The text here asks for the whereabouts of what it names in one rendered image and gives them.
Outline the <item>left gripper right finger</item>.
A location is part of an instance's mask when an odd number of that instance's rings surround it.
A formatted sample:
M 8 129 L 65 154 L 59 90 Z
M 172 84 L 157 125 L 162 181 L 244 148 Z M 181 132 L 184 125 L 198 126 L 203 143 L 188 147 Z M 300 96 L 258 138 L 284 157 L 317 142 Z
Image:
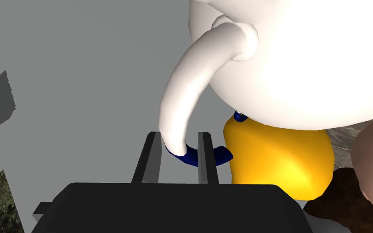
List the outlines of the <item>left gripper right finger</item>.
M 199 184 L 219 184 L 212 138 L 209 132 L 198 133 Z

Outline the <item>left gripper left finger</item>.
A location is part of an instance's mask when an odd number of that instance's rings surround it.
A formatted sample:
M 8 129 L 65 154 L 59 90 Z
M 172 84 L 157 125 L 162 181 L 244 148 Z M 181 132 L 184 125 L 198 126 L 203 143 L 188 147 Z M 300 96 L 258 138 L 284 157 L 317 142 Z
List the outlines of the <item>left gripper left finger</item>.
M 158 183 L 162 158 L 161 134 L 148 133 L 131 183 Z

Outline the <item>white yellow and blue mug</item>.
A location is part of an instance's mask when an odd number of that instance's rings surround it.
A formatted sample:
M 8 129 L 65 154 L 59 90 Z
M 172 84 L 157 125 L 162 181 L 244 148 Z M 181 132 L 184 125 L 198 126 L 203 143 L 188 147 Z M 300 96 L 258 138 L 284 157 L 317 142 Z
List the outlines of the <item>white yellow and blue mug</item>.
M 373 0 L 189 0 L 189 31 L 160 102 L 166 149 L 197 165 L 185 134 L 211 86 L 235 110 L 214 149 L 232 183 L 321 196 L 334 168 L 326 130 L 373 119 Z

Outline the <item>dark brown lumpy object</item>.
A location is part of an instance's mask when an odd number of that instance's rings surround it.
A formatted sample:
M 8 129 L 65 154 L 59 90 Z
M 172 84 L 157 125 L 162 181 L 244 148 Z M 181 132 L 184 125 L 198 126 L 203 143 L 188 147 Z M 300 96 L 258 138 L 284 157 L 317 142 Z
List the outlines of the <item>dark brown lumpy object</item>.
M 362 195 L 350 167 L 335 170 L 324 193 L 308 201 L 304 210 L 314 217 L 336 221 L 351 233 L 373 233 L 373 205 Z

